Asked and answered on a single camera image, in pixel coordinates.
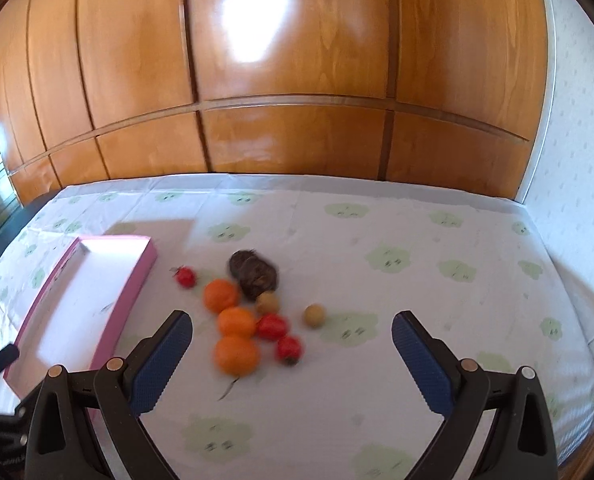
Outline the dark brown fuzzy fruit back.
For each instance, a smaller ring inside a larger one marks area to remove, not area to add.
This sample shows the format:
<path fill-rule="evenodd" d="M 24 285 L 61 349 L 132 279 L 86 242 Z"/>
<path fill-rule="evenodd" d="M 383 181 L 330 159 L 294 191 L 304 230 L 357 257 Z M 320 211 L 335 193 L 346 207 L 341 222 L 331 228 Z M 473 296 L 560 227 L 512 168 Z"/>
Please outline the dark brown fuzzy fruit back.
<path fill-rule="evenodd" d="M 234 252 L 227 266 L 236 281 L 251 281 L 263 272 L 263 262 L 253 250 Z"/>

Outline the pink shallow tray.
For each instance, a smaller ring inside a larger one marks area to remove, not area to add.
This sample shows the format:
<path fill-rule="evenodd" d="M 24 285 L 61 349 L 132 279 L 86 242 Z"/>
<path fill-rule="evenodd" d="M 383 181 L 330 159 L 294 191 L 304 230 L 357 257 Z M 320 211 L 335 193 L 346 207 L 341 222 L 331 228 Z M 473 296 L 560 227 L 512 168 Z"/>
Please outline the pink shallow tray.
<path fill-rule="evenodd" d="M 110 359 L 156 259 L 147 236 L 75 238 L 16 337 L 19 358 L 4 373 L 16 396 L 30 393 L 53 365 L 85 372 Z"/>

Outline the red tomato far left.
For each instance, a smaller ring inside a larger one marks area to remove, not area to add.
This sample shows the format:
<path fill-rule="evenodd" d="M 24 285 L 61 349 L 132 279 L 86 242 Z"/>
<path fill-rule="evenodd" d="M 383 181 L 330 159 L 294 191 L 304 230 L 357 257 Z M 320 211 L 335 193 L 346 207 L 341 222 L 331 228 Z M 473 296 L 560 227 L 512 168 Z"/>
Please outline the red tomato far left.
<path fill-rule="evenodd" d="M 190 266 L 178 266 L 172 270 L 175 281 L 184 289 L 192 289 L 197 284 L 197 276 Z"/>

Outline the red tomato middle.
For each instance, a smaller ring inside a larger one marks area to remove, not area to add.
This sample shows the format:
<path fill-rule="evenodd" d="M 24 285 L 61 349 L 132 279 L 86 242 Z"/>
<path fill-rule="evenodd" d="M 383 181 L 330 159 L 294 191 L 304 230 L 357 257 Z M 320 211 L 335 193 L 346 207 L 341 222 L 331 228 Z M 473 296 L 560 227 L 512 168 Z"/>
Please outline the red tomato middle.
<path fill-rule="evenodd" d="M 256 336 L 265 341 L 278 341 L 285 337 L 291 326 L 286 318 L 275 313 L 262 315 L 256 324 Z"/>

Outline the orange fruit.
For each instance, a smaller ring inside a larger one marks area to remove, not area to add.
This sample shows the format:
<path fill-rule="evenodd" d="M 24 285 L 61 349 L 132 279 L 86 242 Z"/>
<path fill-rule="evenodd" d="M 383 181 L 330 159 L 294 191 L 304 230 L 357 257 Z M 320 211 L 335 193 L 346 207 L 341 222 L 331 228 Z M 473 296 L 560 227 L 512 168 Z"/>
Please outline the orange fruit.
<path fill-rule="evenodd" d="M 217 369 L 232 377 L 253 374 L 260 362 L 260 350 L 249 338 L 224 336 L 213 349 L 213 362 Z"/>
<path fill-rule="evenodd" d="M 219 313 L 217 325 L 223 337 L 251 338 L 256 333 L 257 318 L 245 308 L 231 307 Z"/>
<path fill-rule="evenodd" d="M 203 303 L 214 314 L 237 307 L 239 305 L 239 288 L 230 281 L 217 278 L 205 286 Z"/>

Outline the dark brown fuzzy fruit front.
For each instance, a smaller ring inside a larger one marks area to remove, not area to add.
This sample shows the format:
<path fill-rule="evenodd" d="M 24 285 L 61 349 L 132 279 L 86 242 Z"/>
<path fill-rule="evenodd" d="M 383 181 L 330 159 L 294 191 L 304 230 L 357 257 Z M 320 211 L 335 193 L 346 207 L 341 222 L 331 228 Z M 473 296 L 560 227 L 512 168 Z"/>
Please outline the dark brown fuzzy fruit front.
<path fill-rule="evenodd" d="M 279 284 L 276 267 L 262 258 L 248 258 L 239 269 L 239 288 L 249 301 L 264 292 L 274 292 Z"/>

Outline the red tomato near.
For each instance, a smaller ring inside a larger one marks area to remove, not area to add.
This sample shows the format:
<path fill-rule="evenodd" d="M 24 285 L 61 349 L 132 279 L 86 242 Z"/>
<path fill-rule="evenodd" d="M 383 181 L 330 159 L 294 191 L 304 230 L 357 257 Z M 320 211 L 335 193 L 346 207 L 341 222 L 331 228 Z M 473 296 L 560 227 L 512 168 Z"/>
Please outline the red tomato near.
<path fill-rule="evenodd" d="M 303 357 L 303 343 L 298 337 L 286 335 L 276 341 L 275 358 L 283 365 L 294 366 Z"/>

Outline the white green patterned tablecloth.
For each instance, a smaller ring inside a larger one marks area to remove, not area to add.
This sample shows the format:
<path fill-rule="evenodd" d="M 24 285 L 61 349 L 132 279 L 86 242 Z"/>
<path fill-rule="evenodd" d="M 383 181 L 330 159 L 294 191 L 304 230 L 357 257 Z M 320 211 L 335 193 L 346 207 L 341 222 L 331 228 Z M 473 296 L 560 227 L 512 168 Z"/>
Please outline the white green patterned tablecloth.
<path fill-rule="evenodd" d="M 526 212 L 506 200 L 318 178 L 171 176 L 70 186 L 0 259 L 0 345 L 81 235 L 143 235 L 158 252 L 117 350 L 128 353 L 175 309 L 195 335 L 143 422 L 182 479 L 396 479 L 438 429 L 391 341 L 410 310 L 460 358 L 536 370 L 556 451 L 567 458 L 594 419 L 594 361 L 575 308 Z M 281 311 L 305 346 L 255 374 L 216 370 L 215 318 L 201 286 L 236 250 L 279 271 Z M 190 266 L 184 289 L 172 270 Z M 303 322 L 325 307 L 320 328 Z"/>

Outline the orange fruit far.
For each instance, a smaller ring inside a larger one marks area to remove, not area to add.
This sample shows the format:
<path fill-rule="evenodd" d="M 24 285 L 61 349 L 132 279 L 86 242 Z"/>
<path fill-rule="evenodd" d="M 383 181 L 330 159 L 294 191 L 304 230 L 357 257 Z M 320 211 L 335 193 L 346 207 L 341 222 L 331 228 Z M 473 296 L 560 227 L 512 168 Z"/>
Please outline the orange fruit far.
<path fill-rule="evenodd" d="M 239 305 L 239 288 L 230 281 L 217 278 L 205 286 L 203 303 L 214 314 L 237 307 Z"/>

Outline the orange fruit middle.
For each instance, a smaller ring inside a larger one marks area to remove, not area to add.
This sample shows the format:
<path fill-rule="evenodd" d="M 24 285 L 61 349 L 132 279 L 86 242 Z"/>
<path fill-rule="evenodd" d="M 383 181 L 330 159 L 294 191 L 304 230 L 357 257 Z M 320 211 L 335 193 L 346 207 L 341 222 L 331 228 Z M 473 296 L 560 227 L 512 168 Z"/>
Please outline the orange fruit middle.
<path fill-rule="evenodd" d="M 257 318 L 245 308 L 231 307 L 219 313 L 217 325 L 223 337 L 251 338 L 256 333 Z"/>

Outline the brown round longan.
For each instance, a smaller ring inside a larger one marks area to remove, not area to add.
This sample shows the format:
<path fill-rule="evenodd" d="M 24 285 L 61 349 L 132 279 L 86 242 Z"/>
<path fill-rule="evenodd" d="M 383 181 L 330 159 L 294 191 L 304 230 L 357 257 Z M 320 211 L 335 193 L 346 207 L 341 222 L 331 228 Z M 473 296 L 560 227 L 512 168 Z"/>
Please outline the brown round longan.
<path fill-rule="evenodd" d="M 322 327 L 326 319 L 326 310 L 321 304 L 311 304 L 303 310 L 303 322 L 310 328 Z"/>
<path fill-rule="evenodd" d="M 262 292 L 255 301 L 255 309 L 259 315 L 278 314 L 281 310 L 279 298 L 274 292 Z"/>

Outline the small dark stem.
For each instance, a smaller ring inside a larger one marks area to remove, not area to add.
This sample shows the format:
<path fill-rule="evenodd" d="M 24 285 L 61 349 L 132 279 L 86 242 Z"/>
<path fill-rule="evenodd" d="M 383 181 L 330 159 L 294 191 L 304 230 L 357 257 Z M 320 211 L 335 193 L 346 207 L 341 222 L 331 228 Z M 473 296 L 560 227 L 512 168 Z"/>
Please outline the small dark stem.
<path fill-rule="evenodd" d="M 219 396 L 218 402 L 224 400 L 229 395 L 229 393 L 232 391 L 234 386 L 239 381 L 239 378 L 240 377 L 236 377 L 231 380 L 231 382 L 227 385 L 227 388 L 225 388 L 224 393 L 222 393 L 221 396 Z"/>

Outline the brown round longan right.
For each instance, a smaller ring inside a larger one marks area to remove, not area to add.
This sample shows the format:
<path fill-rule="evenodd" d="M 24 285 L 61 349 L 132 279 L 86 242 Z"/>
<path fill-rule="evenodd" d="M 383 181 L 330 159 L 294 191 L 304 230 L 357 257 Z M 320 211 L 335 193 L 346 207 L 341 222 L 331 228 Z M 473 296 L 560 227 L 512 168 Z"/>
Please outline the brown round longan right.
<path fill-rule="evenodd" d="M 321 304 L 311 304 L 303 310 L 303 322 L 310 328 L 322 327 L 326 319 L 326 310 Z"/>

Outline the red tomato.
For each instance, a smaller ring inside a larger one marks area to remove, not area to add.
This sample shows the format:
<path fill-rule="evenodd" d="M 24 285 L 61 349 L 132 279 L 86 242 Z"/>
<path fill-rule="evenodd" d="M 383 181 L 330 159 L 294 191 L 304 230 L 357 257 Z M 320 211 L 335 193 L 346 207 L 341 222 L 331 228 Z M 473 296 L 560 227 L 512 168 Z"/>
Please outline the red tomato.
<path fill-rule="evenodd" d="M 303 357 L 303 343 L 298 337 L 286 335 L 276 341 L 275 358 L 283 365 L 294 366 Z"/>
<path fill-rule="evenodd" d="M 192 289 L 197 284 L 197 276 L 190 266 L 178 266 L 172 270 L 175 281 L 184 289 Z"/>
<path fill-rule="evenodd" d="M 286 318 L 275 313 L 262 315 L 256 324 L 256 336 L 265 341 L 278 341 L 285 337 L 291 326 Z"/>

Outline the dark brown fuzzy fruit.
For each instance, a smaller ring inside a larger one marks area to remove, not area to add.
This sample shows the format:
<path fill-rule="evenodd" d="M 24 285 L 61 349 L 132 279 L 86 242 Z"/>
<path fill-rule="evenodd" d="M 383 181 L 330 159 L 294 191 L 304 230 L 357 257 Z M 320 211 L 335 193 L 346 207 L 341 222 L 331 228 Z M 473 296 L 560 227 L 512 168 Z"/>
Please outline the dark brown fuzzy fruit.
<path fill-rule="evenodd" d="M 263 272 L 263 262 L 253 250 L 234 252 L 227 266 L 236 281 L 251 281 Z"/>
<path fill-rule="evenodd" d="M 248 258 L 239 269 L 239 288 L 249 301 L 264 292 L 274 292 L 279 284 L 276 267 L 262 258 Z"/>

